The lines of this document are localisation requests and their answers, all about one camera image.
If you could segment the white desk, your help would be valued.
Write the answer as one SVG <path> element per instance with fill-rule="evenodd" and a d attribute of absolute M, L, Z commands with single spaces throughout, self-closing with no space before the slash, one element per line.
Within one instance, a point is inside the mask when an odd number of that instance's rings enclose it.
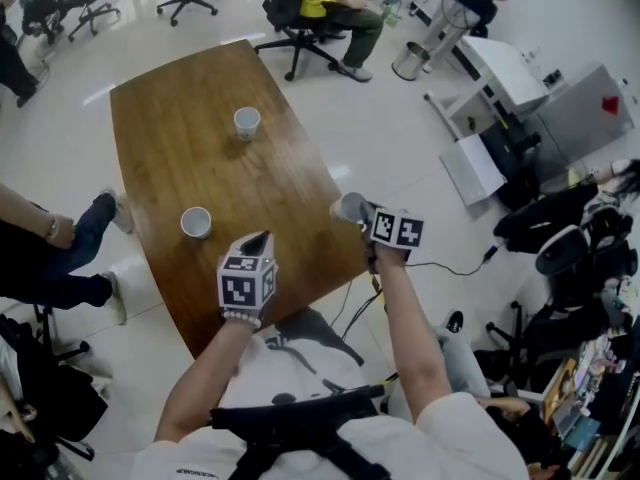
<path fill-rule="evenodd" d="M 537 108 L 549 96 L 546 86 L 529 69 L 523 55 L 513 46 L 500 41 L 463 36 L 459 41 L 465 53 L 480 61 L 479 78 L 467 92 L 462 92 L 450 103 L 428 90 L 424 99 L 430 103 L 446 125 L 455 141 L 465 134 L 454 121 L 454 116 L 473 98 L 484 93 L 484 88 L 496 82 L 516 111 Z"/>

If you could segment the grey metal cabinet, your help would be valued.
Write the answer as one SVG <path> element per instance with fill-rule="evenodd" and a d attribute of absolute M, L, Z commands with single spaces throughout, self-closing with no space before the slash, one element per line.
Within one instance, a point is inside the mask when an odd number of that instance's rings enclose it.
<path fill-rule="evenodd" d="M 601 108 L 602 97 L 612 95 L 620 98 L 617 116 Z M 619 83 L 602 63 L 593 63 L 562 83 L 526 125 L 541 137 L 534 163 L 541 178 L 562 173 L 635 128 Z"/>

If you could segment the cluttered wooden desk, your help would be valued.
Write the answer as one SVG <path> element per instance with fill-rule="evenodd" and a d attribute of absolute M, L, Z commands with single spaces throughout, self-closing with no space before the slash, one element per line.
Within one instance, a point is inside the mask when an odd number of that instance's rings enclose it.
<path fill-rule="evenodd" d="M 640 413 L 640 285 L 624 277 L 605 284 L 594 307 L 609 318 L 598 337 L 568 351 L 541 399 L 541 416 L 584 480 L 612 470 Z"/>

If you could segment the chair with black clothes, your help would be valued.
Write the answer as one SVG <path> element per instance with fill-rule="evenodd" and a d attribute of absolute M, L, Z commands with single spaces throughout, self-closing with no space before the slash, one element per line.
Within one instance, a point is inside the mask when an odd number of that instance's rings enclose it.
<path fill-rule="evenodd" d="M 585 206 L 597 196 L 595 182 L 553 193 L 503 217 L 493 230 L 510 252 L 537 254 L 554 235 L 579 226 Z"/>

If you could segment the person's white shirt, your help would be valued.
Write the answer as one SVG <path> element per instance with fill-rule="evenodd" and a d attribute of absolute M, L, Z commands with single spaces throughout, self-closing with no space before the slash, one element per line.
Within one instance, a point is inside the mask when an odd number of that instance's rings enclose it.
<path fill-rule="evenodd" d="M 356 361 L 335 348 L 309 339 L 279 348 L 253 336 L 221 405 L 265 406 L 280 394 L 324 397 L 324 380 L 346 389 L 365 383 Z M 390 480 L 528 480 L 515 445 L 468 393 L 436 400 L 414 423 L 375 414 L 344 423 L 337 434 Z M 230 480 L 246 450 L 230 431 L 202 428 L 140 452 L 131 480 Z"/>

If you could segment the person's right forearm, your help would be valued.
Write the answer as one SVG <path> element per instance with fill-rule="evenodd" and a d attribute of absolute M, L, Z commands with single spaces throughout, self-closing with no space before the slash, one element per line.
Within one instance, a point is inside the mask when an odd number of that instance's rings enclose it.
<path fill-rule="evenodd" d="M 412 418 L 418 419 L 428 405 L 452 393 L 445 362 L 406 272 L 404 253 L 381 244 L 374 250 L 397 373 Z"/>

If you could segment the black chest harness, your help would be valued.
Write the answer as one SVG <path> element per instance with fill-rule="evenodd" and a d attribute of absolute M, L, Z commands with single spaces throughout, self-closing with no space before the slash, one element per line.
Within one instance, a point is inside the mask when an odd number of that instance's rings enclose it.
<path fill-rule="evenodd" d="M 348 421 L 375 416 L 373 400 L 383 394 L 378 384 L 307 401 L 278 395 L 270 406 L 212 409 L 210 426 L 246 443 L 229 480 L 259 480 L 281 455 L 297 451 L 314 452 L 350 480 L 391 480 L 384 466 L 370 462 L 338 434 Z"/>

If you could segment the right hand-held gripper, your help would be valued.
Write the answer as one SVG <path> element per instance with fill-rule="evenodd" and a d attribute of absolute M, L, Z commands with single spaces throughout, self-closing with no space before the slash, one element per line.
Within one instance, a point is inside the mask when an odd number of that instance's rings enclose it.
<path fill-rule="evenodd" d="M 368 266 L 377 274 L 377 244 L 385 245 L 404 255 L 407 262 L 411 253 L 420 248 L 425 221 L 405 210 L 391 210 L 363 199 L 359 205 L 361 217 L 356 224 L 361 233 L 367 233 Z"/>

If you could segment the steel trash bin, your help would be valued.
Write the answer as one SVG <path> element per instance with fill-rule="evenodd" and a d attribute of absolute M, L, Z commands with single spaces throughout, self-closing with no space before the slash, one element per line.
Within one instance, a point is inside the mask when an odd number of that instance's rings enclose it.
<path fill-rule="evenodd" d="M 430 54 L 427 49 L 410 41 L 406 43 L 392 62 L 391 69 L 399 78 L 405 81 L 414 81 L 429 59 Z"/>

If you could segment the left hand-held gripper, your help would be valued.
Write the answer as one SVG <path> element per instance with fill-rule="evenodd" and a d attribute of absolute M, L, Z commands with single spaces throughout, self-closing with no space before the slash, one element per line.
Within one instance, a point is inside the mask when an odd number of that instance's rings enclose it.
<path fill-rule="evenodd" d="M 232 244 L 217 270 L 219 306 L 261 311 L 276 293 L 278 266 L 270 231 L 250 233 Z"/>

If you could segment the black white office chair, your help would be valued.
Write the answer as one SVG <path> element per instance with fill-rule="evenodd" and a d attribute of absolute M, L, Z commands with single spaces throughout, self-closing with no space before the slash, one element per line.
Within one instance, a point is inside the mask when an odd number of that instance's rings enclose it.
<path fill-rule="evenodd" d="M 535 267 L 550 281 L 557 306 L 582 306 L 607 282 L 636 274 L 640 257 L 628 243 L 632 226 L 631 216 L 609 208 L 581 226 L 565 228 L 545 243 Z"/>

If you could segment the white rectangular box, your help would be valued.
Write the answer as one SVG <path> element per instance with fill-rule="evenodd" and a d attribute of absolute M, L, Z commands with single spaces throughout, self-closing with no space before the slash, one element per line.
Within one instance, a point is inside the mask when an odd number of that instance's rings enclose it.
<path fill-rule="evenodd" d="M 506 184 L 478 134 L 456 141 L 440 160 L 466 206 L 491 197 Z"/>

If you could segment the white paper cup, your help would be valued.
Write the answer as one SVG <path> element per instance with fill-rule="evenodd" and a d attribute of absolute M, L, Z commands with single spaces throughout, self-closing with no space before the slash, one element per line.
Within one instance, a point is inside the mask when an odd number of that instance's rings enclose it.
<path fill-rule="evenodd" d="M 203 207 L 188 208 L 181 215 L 180 226 L 186 236 L 204 240 L 211 234 L 211 215 Z"/>
<path fill-rule="evenodd" d="M 362 194 L 349 192 L 331 204 L 329 213 L 333 219 L 360 225 L 368 221 L 369 202 Z"/>
<path fill-rule="evenodd" d="M 252 141 L 261 124 L 261 115 L 253 107 L 243 107 L 234 113 L 234 125 L 237 136 L 243 141 Z"/>

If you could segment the person's left forearm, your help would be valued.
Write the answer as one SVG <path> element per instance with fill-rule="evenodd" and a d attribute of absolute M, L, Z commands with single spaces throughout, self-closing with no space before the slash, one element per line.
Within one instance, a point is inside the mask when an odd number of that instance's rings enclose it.
<path fill-rule="evenodd" d="M 178 443 L 209 425 L 216 408 L 254 334 L 245 320 L 227 319 L 217 334 L 179 378 L 167 398 L 154 441 Z"/>

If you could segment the black equipment case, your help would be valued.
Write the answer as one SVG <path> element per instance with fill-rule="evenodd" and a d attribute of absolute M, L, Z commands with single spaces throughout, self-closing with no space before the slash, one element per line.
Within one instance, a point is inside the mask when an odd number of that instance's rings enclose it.
<path fill-rule="evenodd" d="M 514 117 L 498 121 L 479 134 L 491 159 L 505 179 L 497 197 L 512 211 L 536 200 L 540 181 L 535 160 L 541 145 L 537 132 L 529 133 Z"/>

